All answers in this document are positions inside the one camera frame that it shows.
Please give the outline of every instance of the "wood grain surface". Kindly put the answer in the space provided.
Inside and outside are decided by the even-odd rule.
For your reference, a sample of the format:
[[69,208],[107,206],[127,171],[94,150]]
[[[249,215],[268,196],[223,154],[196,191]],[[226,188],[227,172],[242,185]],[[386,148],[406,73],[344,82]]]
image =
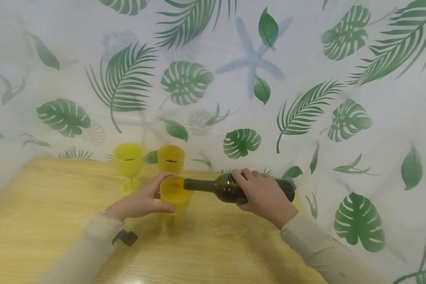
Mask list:
[[[149,182],[156,167],[138,178]],[[218,174],[184,171],[214,179]],[[90,218],[121,198],[125,179],[112,163],[39,157],[0,191],[0,284],[36,283],[60,258]],[[294,204],[302,209],[299,198]],[[159,216],[130,219],[139,236],[119,243],[94,283],[108,284],[317,284],[326,283],[279,238],[269,222],[195,192],[183,231],[160,231]]]

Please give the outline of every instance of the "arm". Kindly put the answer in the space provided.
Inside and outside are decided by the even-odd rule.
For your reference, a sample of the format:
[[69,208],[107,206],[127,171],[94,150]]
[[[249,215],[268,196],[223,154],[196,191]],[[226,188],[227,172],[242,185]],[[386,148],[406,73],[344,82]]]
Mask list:
[[272,222],[281,230],[282,240],[328,283],[390,283],[353,252],[336,242],[313,219],[299,212],[275,179],[247,168],[242,173],[232,171],[232,176],[248,198],[248,203],[238,206]]
[[173,213],[169,204],[156,203],[163,179],[173,176],[161,173],[151,183],[115,202],[105,212],[91,219],[64,256],[38,281],[38,284],[90,284],[115,250],[112,240],[123,228],[126,218],[150,213]]

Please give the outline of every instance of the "bottle neck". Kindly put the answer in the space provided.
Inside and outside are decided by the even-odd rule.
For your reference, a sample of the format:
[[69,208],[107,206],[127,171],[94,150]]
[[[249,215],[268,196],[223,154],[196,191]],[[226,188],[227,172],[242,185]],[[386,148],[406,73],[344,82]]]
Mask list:
[[214,192],[216,182],[214,180],[185,179],[183,188],[187,191]]

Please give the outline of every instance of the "black clip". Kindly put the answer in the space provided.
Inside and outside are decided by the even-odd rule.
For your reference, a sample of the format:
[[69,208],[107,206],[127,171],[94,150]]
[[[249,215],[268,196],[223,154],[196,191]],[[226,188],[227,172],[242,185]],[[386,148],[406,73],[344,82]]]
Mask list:
[[114,245],[119,239],[125,245],[131,247],[132,245],[134,245],[134,243],[138,239],[138,236],[132,231],[127,232],[124,229],[122,229],[120,232],[118,232],[117,236],[115,236],[114,239],[112,239],[112,245]]

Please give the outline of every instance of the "hand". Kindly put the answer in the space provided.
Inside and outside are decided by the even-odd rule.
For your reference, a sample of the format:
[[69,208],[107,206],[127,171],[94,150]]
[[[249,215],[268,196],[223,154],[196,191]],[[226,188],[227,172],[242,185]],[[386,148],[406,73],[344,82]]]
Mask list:
[[175,176],[175,174],[158,174],[148,185],[142,186],[139,190],[109,206],[105,211],[106,215],[124,221],[126,218],[139,218],[156,212],[173,213],[175,208],[172,205],[153,200],[159,199],[159,185],[169,176]]
[[272,177],[247,168],[241,173],[233,170],[231,174],[248,198],[247,203],[237,204],[241,210],[267,219],[279,230],[298,213]]

